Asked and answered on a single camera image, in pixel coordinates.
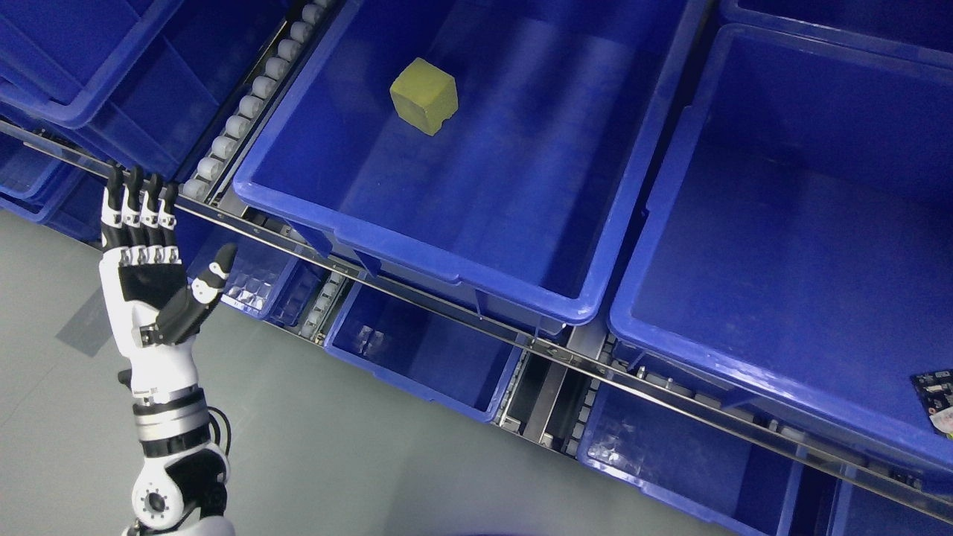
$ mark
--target robotic arm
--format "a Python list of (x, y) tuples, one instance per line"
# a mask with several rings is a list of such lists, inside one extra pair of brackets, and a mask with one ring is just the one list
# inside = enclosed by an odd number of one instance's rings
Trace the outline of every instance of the robotic arm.
[[(132, 414), (145, 462), (132, 488), (133, 524), (123, 536), (233, 536), (225, 519), (229, 463), (212, 441), (205, 393), (192, 346), (221, 298), (234, 244), (192, 285), (175, 242), (175, 184), (139, 168), (113, 168), (103, 194), (99, 275), (112, 333), (131, 368), (119, 373), (132, 392)], [(182, 528), (198, 510), (197, 523)]]

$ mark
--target metal shelf rail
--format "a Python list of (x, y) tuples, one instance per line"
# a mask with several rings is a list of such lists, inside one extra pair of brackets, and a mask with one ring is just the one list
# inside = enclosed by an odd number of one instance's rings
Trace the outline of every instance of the metal shelf rail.
[[(326, 13), (328, 16), (324, 17), (321, 28), (314, 33), (310, 47), (320, 39), (334, 10)], [(258, 65), (250, 71), (251, 75), (261, 71), (274, 44), (287, 33), (289, 26), (286, 22), (278, 28), (274, 39), (264, 47)], [(304, 51), (299, 59), (307, 56), (308, 52)], [(924, 492), (917, 478), (904, 474), (896, 467), (867, 460), (861, 453), (825, 443), (783, 423), (773, 420), (765, 423), (737, 408), (723, 408), (720, 401), (696, 394), (645, 367), (628, 372), (628, 363), (612, 358), (616, 341), (607, 335), (604, 322), (569, 327), (566, 330), (568, 337), (560, 340), (530, 333), (483, 317), (477, 311), (399, 280), (383, 275), (370, 277), (361, 266), (346, 259), (322, 257), (283, 221), (269, 218), (241, 203), (230, 190), (233, 170), (254, 142), (274, 110), (274, 105), (287, 91), (289, 82), (294, 79), (302, 63), (296, 63), (284, 83), (267, 100), (265, 111), (245, 139), (241, 140), (241, 148), (226, 162), (207, 195), (201, 199), (181, 196), (177, 203), (179, 210), (205, 218), (332, 273), (325, 285), (315, 293), (312, 306), (305, 309), (304, 316), (310, 315), (309, 319), (301, 321), (296, 328), (279, 329), (321, 346), (334, 322), (339, 299), (346, 295), (344, 291), (348, 283), (366, 285), (521, 348), (523, 356), (494, 424), (532, 443), (575, 457), (586, 409), (591, 406), (595, 391), (603, 385), (610, 385), (953, 524), (953, 500)], [(106, 162), (2, 120), (0, 133), (15, 137), (37, 151), (95, 175), (106, 177), (111, 170)]]

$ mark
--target yellow sponge cube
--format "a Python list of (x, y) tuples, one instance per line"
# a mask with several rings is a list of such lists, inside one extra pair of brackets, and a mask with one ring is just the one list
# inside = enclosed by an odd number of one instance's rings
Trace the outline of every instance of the yellow sponge cube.
[(391, 84), (391, 99), (401, 119), (434, 135), (456, 112), (454, 78), (417, 58)]

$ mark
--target blue plastic bin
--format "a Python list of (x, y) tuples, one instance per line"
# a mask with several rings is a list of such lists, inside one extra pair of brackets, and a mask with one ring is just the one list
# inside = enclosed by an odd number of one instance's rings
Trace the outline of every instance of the blue plastic bin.
[[(598, 310), (705, 2), (346, 1), (236, 172), (322, 254), (551, 333)], [(456, 78), (434, 137), (388, 93)]]
[(288, 284), (278, 296), (278, 301), (268, 316), (268, 322), (278, 327), (296, 326), (308, 300), (314, 296), (318, 284), (327, 275), (327, 270), (310, 262), (299, 261), (294, 272), (288, 277)]
[(109, 93), (182, 0), (5, 2), (0, 93), (88, 106)]
[(28, 204), (45, 203), (56, 190), (56, 170), (63, 162), (0, 134), (0, 194)]
[(803, 465), (611, 386), (596, 395), (577, 459), (746, 536), (786, 536)]
[(720, 31), (612, 305), (620, 340), (950, 490), (953, 71)]
[(103, 199), (103, 184), (98, 177), (60, 163), (52, 170), (49, 182), (56, 188), (42, 204), (0, 195), (0, 209), (77, 240), (98, 240)]
[(953, 3), (944, 0), (721, 0), (724, 19), (953, 67)]
[[(156, 2), (149, 11), (167, 5)], [(134, 62), (102, 65), (114, 83), (87, 88), (67, 104), (0, 84), (0, 101), (57, 125), (99, 157), (171, 177), (284, 11), (280, 0), (183, 2), (154, 39), (136, 42)], [(74, 46), (74, 52), (86, 52), (95, 42)]]
[(949, 536), (953, 526), (855, 487), (838, 482), (827, 536)]
[(522, 352), (359, 284), (324, 349), (379, 380), (484, 423), (497, 414)]
[(319, 280), (316, 271), (302, 267), (305, 262), (297, 257), (215, 227), (186, 270), (189, 280), (201, 274), (228, 242), (238, 246), (238, 253), (222, 302), (256, 320), (276, 319), (276, 323), (294, 325)]

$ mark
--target floor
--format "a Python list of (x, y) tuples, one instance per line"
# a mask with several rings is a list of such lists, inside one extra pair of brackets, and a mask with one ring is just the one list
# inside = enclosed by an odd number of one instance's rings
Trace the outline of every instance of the floor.
[[(142, 463), (98, 254), (0, 212), (0, 533), (118, 534)], [(229, 307), (195, 361), (233, 421), (238, 534), (725, 534)]]

